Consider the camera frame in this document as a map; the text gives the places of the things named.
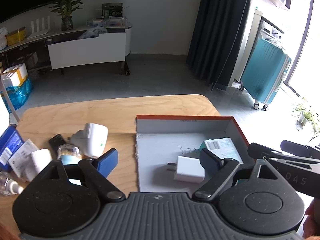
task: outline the dark blue curtain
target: dark blue curtain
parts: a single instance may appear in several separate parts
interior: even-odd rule
[[[201,0],[187,57],[194,75],[225,90],[239,53],[250,0]]]

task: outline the baseboard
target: baseboard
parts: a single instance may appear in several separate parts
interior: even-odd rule
[[[129,60],[135,59],[171,59],[186,61],[186,55],[172,55],[172,54],[154,54],[154,53],[130,53],[127,56]]]

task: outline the teal suitcase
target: teal suitcase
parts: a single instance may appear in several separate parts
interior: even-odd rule
[[[257,45],[247,63],[241,77],[240,90],[244,88],[255,99],[254,109],[267,111],[269,104],[277,94],[288,68],[291,58],[282,48],[265,39],[258,40]]]

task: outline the floor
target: floor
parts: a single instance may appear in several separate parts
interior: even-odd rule
[[[237,84],[227,91],[214,89],[210,92],[209,86],[192,76],[183,60],[133,59],[128,65],[130,76],[119,75],[118,63],[69,67],[63,76],[60,70],[48,71],[33,82],[34,90],[17,112],[22,116],[31,107],[87,100],[202,94],[221,115],[236,118],[249,142],[280,150],[282,140],[307,144],[311,138],[310,127],[302,131],[296,129],[296,117],[290,113],[295,101],[281,89],[266,112],[254,110],[254,100],[246,90],[239,91]]]

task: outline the plastic bag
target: plastic bag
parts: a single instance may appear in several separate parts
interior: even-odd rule
[[[27,101],[31,91],[32,91],[32,83],[29,77],[23,82],[21,86],[13,86],[8,87],[7,89],[9,98],[15,110],[19,109],[24,103]],[[2,99],[4,101],[5,106],[8,109],[8,112],[11,113],[11,109],[8,106],[7,100],[5,100],[2,92],[1,92]]]
[[[0,28],[0,50],[3,50],[8,44],[7,38],[5,37],[7,34],[8,31],[6,27]]]
[[[107,33],[107,29],[97,26],[94,28],[91,28],[89,30],[87,30],[85,33],[83,33],[78,39],[88,39],[88,38],[94,38],[94,37],[98,37],[100,33]]]

